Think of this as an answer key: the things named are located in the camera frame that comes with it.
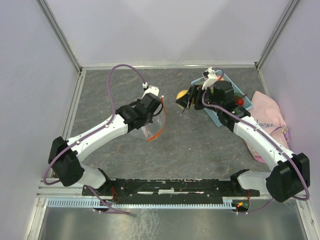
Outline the yellow mango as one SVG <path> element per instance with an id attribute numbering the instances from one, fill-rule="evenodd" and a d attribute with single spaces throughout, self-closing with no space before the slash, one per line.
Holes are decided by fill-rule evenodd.
<path id="1" fill-rule="evenodd" d="M 189 90 L 187 89 L 182 90 L 177 94 L 175 103 L 182 109 L 188 109 L 189 99 L 190 99 Z"/>

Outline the clear orange zip top bag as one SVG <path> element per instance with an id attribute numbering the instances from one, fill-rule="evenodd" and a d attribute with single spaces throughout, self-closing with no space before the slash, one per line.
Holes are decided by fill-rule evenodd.
<path id="1" fill-rule="evenodd" d="M 165 123 L 167 120 L 167 111 L 164 103 L 164 96 L 161 98 L 161 106 L 156 110 L 157 116 L 152 118 L 152 123 L 148 123 L 146 126 L 141 127 L 140 129 L 134 129 L 129 134 L 133 137 L 146 140 L 151 142 L 158 138 L 165 128 Z"/>

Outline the orange pink peach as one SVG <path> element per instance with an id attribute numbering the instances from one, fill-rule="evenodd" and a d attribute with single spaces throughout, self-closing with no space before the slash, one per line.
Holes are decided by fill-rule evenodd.
<path id="1" fill-rule="evenodd" d="M 224 81 L 224 78 L 220 75 L 217 76 L 216 81 Z"/>

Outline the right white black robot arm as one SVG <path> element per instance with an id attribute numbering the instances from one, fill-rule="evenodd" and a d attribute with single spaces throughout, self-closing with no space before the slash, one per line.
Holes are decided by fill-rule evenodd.
<path id="1" fill-rule="evenodd" d="M 283 203 L 290 198 L 310 198 L 310 160 L 304 153 L 295 154 L 271 137 L 251 114 L 236 103 L 229 81 L 216 81 L 212 86 L 192 85 L 176 96 L 183 109 L 209 109 L 216 112 L 221 124 L 242 138 L 262 157 L 269 172 L 245 170 L 229 183 L 231 193 L 242 195 L 247 190 L 267 192 Z"/>

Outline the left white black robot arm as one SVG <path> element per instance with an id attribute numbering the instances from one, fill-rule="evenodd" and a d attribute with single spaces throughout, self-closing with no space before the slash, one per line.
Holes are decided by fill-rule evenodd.
<path id="1" fill-rule="evenodd" d="M 50 150 L 48 164 L 64 187 L 82 184 L 92 187 L 99 195 L 111 189 L 111 180 L 100 168 L 83 163 L 95 150 L 113 139 L 135 132 L 148 142 L 155 140 L 164 129 L 166 113 L 163 97 L 146 93 L 141 99 L 119 107 L 107 120 L 69 139 L 57 137 Z"/>

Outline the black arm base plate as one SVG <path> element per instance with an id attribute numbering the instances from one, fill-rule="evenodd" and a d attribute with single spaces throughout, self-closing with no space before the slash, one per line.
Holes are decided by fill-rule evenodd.
<path id="1" fill-rule="evenodd" d="M 117 178 L 95 190 L 100 197 L 116 197 L 119 204 L 221 204 L 224 197 L 259 197 L 258 190 L 243 189 L 238 181 L 210 179 Z"/>

